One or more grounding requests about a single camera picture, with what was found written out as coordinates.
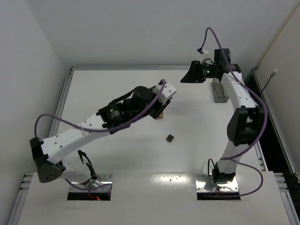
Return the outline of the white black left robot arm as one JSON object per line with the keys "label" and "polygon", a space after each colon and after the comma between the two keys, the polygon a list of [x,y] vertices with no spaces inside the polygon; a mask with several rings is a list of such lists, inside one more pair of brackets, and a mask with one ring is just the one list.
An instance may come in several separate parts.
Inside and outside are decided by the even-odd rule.
{"label": "white black left robot arm", "polygon": [[157,119],[176,92],[176,88],[165,81],[151,88],[137,86],[78,125],[61,119],[71,129],[45,139],[35,136],[30,140],[39,181],[48,183],[62,178],[80,183],[86,190],[95,189],[94,183],[100,177],[81,148],[127,129],[144,117]]}

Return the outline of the smoky transparent plastic container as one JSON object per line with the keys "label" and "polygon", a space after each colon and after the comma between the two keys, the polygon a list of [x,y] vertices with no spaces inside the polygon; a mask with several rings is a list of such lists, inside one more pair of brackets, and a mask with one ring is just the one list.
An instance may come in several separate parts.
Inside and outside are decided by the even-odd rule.
{"label": "smoky transparent plastic container", "polygon": [[213,78],[211,82],[212,93],[215,103],[227,103],[229,97],[223,85],[217,78]]}

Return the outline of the dark wood block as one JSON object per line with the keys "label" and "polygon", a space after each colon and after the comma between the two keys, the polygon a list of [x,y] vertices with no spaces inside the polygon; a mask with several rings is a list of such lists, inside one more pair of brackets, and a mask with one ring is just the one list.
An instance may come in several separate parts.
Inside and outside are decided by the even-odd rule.
{"label": "dark wood block", "polygon": [[174,140],[174,136],[171,135],[171,134],[169,134],[169,135],[167,136],[167,138],[166,138],[166,141],[169,142],[169,143],[171,143],[173,140]]}

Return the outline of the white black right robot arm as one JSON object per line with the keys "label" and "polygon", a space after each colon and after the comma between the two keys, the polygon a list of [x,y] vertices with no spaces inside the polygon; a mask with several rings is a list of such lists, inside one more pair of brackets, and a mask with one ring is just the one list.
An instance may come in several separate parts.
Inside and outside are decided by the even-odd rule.
{"label": "white black right robot arm", "polygon": [[216,49],[212,64],[194,60],[181,79],[181,83],[203,83],[208,78],[218,79],[234,109],[227,125],[227,146],[212,170],[214,183],[233,180],[241,156],[255,145],[266,126],[264,108],[251,98],[242,80],[239,65],[232,64],[230,57],[228,48]]}

